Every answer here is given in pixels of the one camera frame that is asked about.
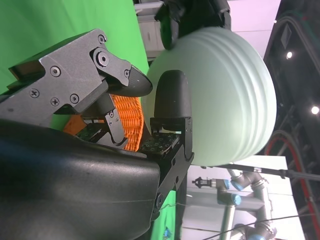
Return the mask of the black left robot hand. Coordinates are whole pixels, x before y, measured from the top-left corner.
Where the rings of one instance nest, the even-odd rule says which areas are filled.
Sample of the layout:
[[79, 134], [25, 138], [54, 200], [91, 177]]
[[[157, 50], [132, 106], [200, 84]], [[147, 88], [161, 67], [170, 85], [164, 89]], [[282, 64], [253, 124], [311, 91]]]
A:
[[226, 0], [165, 0], [154, 19], [160, 22], [163, 47], [170, 50], [177, 40], [206, 27], [231, 29]]

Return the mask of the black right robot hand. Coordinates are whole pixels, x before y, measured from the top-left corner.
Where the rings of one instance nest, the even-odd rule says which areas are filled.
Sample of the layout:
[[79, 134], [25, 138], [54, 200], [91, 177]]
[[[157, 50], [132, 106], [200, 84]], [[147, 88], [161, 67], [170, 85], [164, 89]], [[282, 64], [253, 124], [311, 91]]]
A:
[[188, 81], [158, 82], [151, 136], [137, 151], [113, 95], [143, 97], [149, 79], [93, 29], [10, 68], [0, 96], [0, 237], [133, 240], [155, 220], [194, 159]]

